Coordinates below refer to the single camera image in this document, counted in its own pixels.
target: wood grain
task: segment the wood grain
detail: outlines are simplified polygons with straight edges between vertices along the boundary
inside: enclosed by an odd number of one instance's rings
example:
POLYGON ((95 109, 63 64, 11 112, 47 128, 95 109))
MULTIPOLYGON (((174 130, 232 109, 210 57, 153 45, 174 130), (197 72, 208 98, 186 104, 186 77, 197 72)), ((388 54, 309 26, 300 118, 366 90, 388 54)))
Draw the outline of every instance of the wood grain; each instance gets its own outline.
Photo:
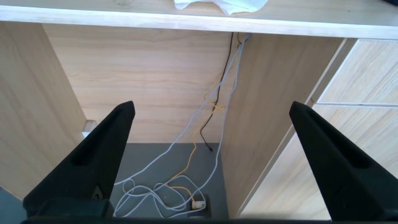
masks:
POLYGON ((292 102, 309 100, 341 41, 262 34, 248 40, 221 152, 231 218, 290 128, 292 102))
POLYGON ((23 198, 82 140, 86 121, 40 24, 0 22, 0 185, 23 198))
MULTIPOLYGON (((398 177, 398 108, 315 105, 314 110, 398 177)), ((242 217, 330 219, 296 134, 242 217)))
POLYGON ((318 102, 398 105, 398 42, 359 40, 318 102))
MULTIPOLYGON (((132 100, 136 117, 129 142, 147 143, 173 142, 181 133, 218 82, 231 38, 231 33, 190 30, 44 28, 87 119, 99 123, 116 105, 132 100)), ((221 88, 221 104, 232 84, 231 75, 221 88)), ((192 142, 210 112, 208 105, 180 142, 192 142)), ((203 130, 207 141, 220 141, 222 114, 216 113, 203 130)))
POLYGON ((2 21, 374 39, 398 39, 397 15, 375 0, 269 0, 232 16, 208 2, 179 11, 172 0, 0 0, 2 21))

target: gray floor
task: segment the gray floor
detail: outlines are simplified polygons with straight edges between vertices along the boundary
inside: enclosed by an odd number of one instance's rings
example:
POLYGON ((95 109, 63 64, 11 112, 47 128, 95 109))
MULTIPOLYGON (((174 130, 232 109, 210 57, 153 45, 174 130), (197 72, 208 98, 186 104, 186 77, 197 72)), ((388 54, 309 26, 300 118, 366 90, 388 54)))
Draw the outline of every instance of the gray floor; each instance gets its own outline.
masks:
MULTIPOLYGON (((155 157, 167 150, 168 147, 169 144, 128 144, 124 151, 116 181, 123 180, 141 170, 155 157)), ((136 184, 153 188, 154 184, 169 180, 174 174, 178 173, 186 166, 192 149, 193 144, 176 144, 168 154, 150 166, 145 172, 135 177, 134 180, 136 184)), ((185 174, 189 176, 194 183, 201 186, 214 168, 215 155, 216 152, 210 152, 204 144, 198 144, 198 149, 193 156, 190 168, 185 174)), ((176 180, 171 183, 171 186, 184 186, 189 188, 192 192, 194 191, 194 188, 186 180, 176 180)), ((180 192, 188 198, 188 194, 184 190, 180 192)), ((226 206, 221 159, 219 159, 214 176, 208 184, 202 188, 202 192, 208 194, 210 197, 212 218, 227 219, 228 209, 226 206)), ((169 190, 161 190, 159 193, 168 206, 177 205, 181 202, 180 197, 169 190)), ((116 206, 122 194, 121 186, 115 186, 111 196, 111 202, 114 206, 116 206)), ((127 214, 127 212, 136 205, 137 200, 138 199, 129 199, 118 212, 118 216, 127 214)), ((166 211, 162 208, 160 210, 166 217, 173 214, 173 212, 166 211)), ((148 197, 145 199, 140 207, 129 217, 159 217, 155 209, 153 198, 148 197)), ((0 188, 0 223, 20 223, 24 219, 25 211, 22 208, 22 202, 0 188)))

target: wooden desk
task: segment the wooden desk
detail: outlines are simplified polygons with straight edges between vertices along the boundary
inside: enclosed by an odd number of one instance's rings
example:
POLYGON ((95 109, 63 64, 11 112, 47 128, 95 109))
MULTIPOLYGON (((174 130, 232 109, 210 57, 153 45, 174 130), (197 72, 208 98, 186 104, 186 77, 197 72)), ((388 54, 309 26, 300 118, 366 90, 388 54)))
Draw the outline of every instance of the wooden desk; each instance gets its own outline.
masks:
POLYGON ((124 101, 137 109, 129 142, 172 142, 217 82, 231 32, 254 33, 221 151, 231 218, 328 218, 294 137, 294 100, 397 175, 398 8, 385 2, 269 0, 228 17, 210 3, 0 0, 0 21, 0 184, 19 198, 82 140, 86 120, 124 101))

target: drawer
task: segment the drawer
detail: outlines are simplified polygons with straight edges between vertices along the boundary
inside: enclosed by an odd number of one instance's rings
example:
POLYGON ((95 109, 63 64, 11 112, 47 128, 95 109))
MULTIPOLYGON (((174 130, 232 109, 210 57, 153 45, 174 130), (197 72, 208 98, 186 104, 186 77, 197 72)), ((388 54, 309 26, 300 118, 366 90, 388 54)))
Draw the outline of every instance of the drawer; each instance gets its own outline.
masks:
POLYGON ((398 42, 358 40, 317 103, 398 105, 398 42))
MULTIPOLYGON (((398 108, 315 105, 314 110, 398 177, 398 108)), ((299 220, 330 219, 296 134, 241 216, 299 220)))

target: tissue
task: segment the tissue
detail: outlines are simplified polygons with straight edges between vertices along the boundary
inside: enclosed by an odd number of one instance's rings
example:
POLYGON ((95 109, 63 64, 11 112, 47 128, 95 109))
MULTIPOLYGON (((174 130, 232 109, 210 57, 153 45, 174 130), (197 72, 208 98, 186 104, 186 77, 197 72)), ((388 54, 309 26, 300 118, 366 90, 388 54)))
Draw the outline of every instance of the tissue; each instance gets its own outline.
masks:
POLYGON ((174 0, 177 9, 184 9, 193 2, 213 2, 227 15, 235 12, 256 12, 267 3, 268 0, 174 0))

